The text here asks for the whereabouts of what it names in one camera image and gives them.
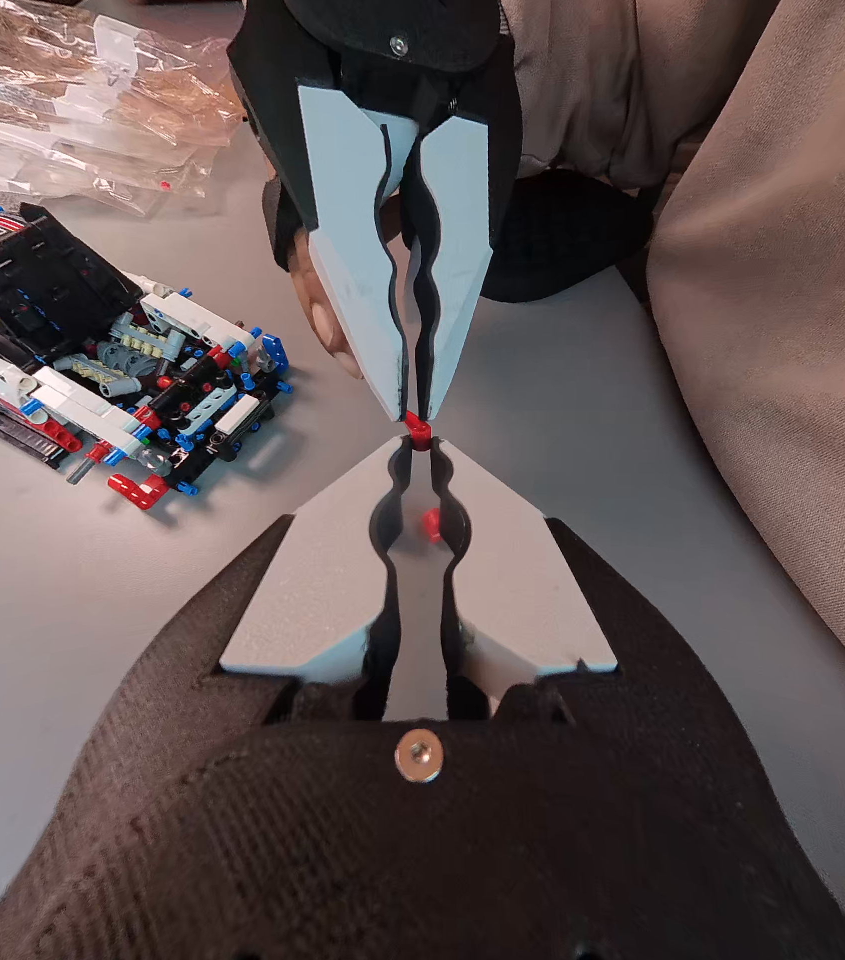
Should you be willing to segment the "pile of clear plastic bags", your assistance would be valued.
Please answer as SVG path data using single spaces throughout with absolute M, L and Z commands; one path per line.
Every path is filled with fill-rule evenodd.
M 226 47 L 0 1 L 0 202 L 81 196 L 145 216 L 203 197 L 245 117 Z

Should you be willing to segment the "person's right forearm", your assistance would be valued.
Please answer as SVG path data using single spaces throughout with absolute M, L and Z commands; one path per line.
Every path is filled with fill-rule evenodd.
M 504 1 L 522 107 L 519 176 L 567 166 L 656 186 L 712 113 L 717 2 Z

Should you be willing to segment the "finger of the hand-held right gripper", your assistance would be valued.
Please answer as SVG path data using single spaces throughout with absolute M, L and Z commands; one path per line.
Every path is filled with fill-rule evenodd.
M 381 208 L 402 180 L 414 121 L 362 109 L 339 89 L 302 85 L 298 102 L 318 221 L 310 255 L 369 388 L 400 422 L 408 350 Z
M 417 414 L 427 422 L 453 381 L 492 255 L 488 138 L 485 124 L 451 116 L 416 140 L 402 177 L 415 232 Z

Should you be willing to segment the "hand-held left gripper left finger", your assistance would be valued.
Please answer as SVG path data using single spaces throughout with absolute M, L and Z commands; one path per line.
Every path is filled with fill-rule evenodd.
M 409 438 L 387 440 L 300 506 L 223 654 L 227 673 L 354 688 L 381 719 L 400 652 L 397 575 Z

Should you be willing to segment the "person's right hand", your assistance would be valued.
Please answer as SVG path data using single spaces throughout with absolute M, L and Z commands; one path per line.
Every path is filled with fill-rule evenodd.
M 320 345 L 354 379 L 364 378 L 341 322 L 337 318 L 309 252 L 309 234 L 300 228 L 287 253 L 287 267 L 296 297 Z

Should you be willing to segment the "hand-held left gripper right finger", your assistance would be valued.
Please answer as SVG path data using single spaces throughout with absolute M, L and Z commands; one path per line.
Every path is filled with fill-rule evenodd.
M 618 659 L 544 514 L 434 438 L 443 576 L 440 646 L 450 719 L 485 719 L 512 687 L 604 674 Z

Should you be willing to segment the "toy brick race car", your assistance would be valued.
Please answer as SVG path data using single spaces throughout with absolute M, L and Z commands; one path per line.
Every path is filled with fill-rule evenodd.
M 0 437 L 52 469 L 99 466 L 141 511 L 194 498 L 293 391 L 281 340 L 118 270 L 46 208 L 0 206 Z

